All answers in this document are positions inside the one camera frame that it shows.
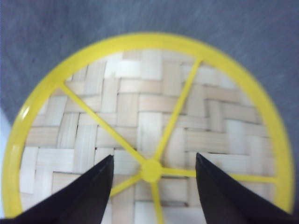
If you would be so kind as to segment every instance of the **spoke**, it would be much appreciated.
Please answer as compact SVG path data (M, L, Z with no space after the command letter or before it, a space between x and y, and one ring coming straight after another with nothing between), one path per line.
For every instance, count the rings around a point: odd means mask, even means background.
M188 176L188 177L196 177L195 170L188 169L173 169L173 168L163 168L163 175L171 175L171 176ZM244 181L244 182L264 182L264 183L276 183L277 179L272 176L259 176L259 175L241 175L241 174L229 174L236 181Z
M193 80L195 78L195 75L196 75L196 71L197 71L197 68L199 67L199 64L202 60L201 59L197 59L191 69L191 72L189 73L188 75L188 78L186 80L186 83L183 87L183 90L181 92L181 95L179 96L178 98L178 101L174 107L174 110L173 110L173 113L169 119L169 122L164 130L164 133L163 133L163 136L159 142L159 145L157 147L157 150L156 150L156 153L154 155L154 158L156 160L159 160L162 156L162 153L168 143L168 140L171 136L171 133L173 131L173 128L174 126L176 125L176 122L178 120L178 116L179 116L179 113L181 112L183 106L184 106L184 103L185 103L185 100L188 96L188 93L192 87L192 83L193 83Z
M128 187L134 185L136 182L138 182L141 179L141 175L136 174L129 179L125 180L124 182L121 182L120 184L116 185L111 189L110 197L120 193L121 191L127 189Z
M66 85L62 84L60 88L82 107L89 116L91 116L102 128L104 128L124 149L126 149L140 164L145 162L145 158L141 156L121 135L119 135L106 121L99 117L88 105L86 105L73 91Z
M153 201L154 201L154 207L155 207L155 211L156 211L156 217L158 220L158 224L163 224L164 219L163 219L162 206L160 203L158 183L157 182L151 183L150 187L151 187L151 193L152 193L152 197L153 197Z

